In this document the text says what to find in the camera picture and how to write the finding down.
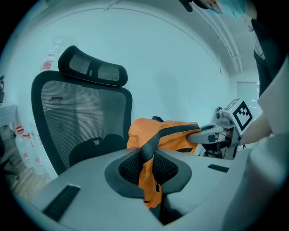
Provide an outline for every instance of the orange cloth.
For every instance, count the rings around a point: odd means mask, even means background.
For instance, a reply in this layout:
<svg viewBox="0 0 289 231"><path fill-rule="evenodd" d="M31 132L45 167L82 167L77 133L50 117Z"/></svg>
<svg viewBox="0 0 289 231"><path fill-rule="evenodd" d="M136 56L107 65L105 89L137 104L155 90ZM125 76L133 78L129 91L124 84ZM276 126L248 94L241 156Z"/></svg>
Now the orange cloth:
<svg viewBox="0 0 289 231"><path fill-rule="evenodd" d="M197 144L188 142L186 136L195 132L200 132L196 122L165 121L161 123L140 118L131 125L127 148L139 147L141 151L142 149L148 150L148 153L157 147L174 151L191 148L188 154L193 155ZM153 162L154 156L143 164L139 179L139 187L144 190L144 200L148 208L155 208L162 200L162 188L153 175Z"/></svg>

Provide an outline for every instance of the office chair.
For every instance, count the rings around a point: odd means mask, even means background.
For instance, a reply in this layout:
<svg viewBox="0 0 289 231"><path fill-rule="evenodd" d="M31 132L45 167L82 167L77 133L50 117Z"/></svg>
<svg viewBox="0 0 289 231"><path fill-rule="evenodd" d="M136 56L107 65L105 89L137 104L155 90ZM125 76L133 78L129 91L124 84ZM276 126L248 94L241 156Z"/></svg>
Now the office chair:
<svg viewBox="0 0 289 231"><path fill-rule="evenodd" d="M32 85L37 130L57 174L92 157L126 149L131 93L124 67L70 46L58 71L40 73Z"/></svg>

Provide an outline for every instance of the white wall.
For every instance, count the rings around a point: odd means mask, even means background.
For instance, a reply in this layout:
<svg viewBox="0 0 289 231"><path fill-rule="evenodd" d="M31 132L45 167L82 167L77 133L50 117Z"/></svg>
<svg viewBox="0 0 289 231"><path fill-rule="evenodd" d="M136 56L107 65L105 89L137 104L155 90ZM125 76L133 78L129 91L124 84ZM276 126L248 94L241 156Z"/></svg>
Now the white wall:
<svg viewBox="0 0 289 231"><path fill-rule="evenodd" d="M226 72L236 74L231 60L231 54L229 54L220 36L212 28L215 28L215 26L207 23L207 21L200 15L200 11L203 12L202 15L204 13L206 15L206 13L208 13L206 10L198 8L192 2L191 4L194 9L193 12L187 12L178 0L121 0L121 4L125 4L126 2L139 5L142 8L154 7L162 13L169 13L171 16L174 16L175 21L178 21L178 23L184 27L195 32L195 39L198 37L201 38L202 42L200 42L200 45L209 53L210 51L213 52L211 55L217 58L216 60L218 63L221 63Z"/></svg>
<svg viewBox="0 0 289 231"><path fill-rule="evenodd" d="M17 27L14 29L12 34L10 35L9 40L7 41L1 56L0 56L0 76L4 75L4 82L5 82L5 90L4 92L9 96L4 97L4 103L3 105L10 105L10 104L15 104L16 99L15 99L15 93L14 90L11 89L12 87L14 78L11 78L9 75L7 76L7 71L8 67L10 68L17 68L18 64L13 63L11 61L12 57L14 55L14 49L17 46L17 44L21 43L21 40L19 40L19 36L22 33L22 31L27 27L28 24L33 21L33 19L40 14L42 11L44 11L47 8L47 5L45 3L45 0L39 0L27 13L24 15L22 20L19 22Z"/></svg>
<svg viewBox="0 0 289 231"><path fill-rule="evenodd" d="M133 120L155 115L204 125L211 122L217 106L224 107L231 100L230 84L219 66L187 33L137 11L88 10L31 32L17 44L6 74L12 80L6 97L18 105L24 128L35 123L32 82L59 39L58 55L76 45L89 55L126 68L125 88L133 96ZM57 58L51 69L58 70ZM40 159L49 168L47 157Z"/></svg>
<svg viewBox="0 0 289 231"><path fill-rule="evenodd" d="M232 98L237 97L237 82L258 82L259 74L256 68L255 71L243 72L230 77L230 94Z"/></svg>

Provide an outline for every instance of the person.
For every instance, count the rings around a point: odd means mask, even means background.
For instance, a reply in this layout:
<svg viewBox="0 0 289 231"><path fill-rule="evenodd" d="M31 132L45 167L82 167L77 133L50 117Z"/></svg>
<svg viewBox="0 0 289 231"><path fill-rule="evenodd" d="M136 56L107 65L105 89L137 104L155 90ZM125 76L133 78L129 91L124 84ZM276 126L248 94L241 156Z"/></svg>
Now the person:
<svg viewBox="0 0 289 231"><path fill-rule="evenodd" d="M268 88L280 70L289 53L288 36L284 35L284 28L288 28L288 20L283 18L288 7L287 1L279 5L272 1L262 0L193 0L195 4L210 10L214 14L228 14L234 18L250 17L256 33L254 58L256 60L260 95ZM258 142L272 133L271 127L262 113L243 134L240 144L245 145Z"/></svg>

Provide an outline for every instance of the black mesh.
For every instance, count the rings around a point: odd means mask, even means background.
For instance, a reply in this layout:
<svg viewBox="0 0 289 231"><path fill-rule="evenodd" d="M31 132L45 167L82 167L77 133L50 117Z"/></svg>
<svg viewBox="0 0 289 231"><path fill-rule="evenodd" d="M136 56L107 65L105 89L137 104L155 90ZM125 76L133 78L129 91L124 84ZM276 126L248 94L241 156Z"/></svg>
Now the black mesh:
<svg viewBox="0 0 289 231"><path fill-rule="evenodd" d="M142 168L143 162L140 158L140 152L138 152L120 164L119 172L124 179L138 185Z"/></svg>
<svg viewBox="0 0 289 231"><path fill-rule="evenodd" d="M91 57L76 46L70 46L63 52L58 68L63 74L90 82L113 86L127 83L127 72L123 66Z"/></svg>
<svg viewBox="0 0 289 231"><path fill-rule="evenodd" d="M138 185L142 167L143 161L140 152L138 152L120 164L119 172L127 181ZM160 185L173 178L177 173L178 167L176 164L157 153L154 154L153 174Z"/></svg>
<svg viewBox="0 0 289 231"><path fill-rule="evenodd" d="M173 178L178 172L178 167L168 159L154 154L153 174L156 182L160 185Z"/></svg>
<svg viewBox="0 0 289 231"><path fill-rule="evenodd" d="M32 106L41 141L57 174L83 159L126 148L132 97L124 88L46 71L33 82Z"/></svg>

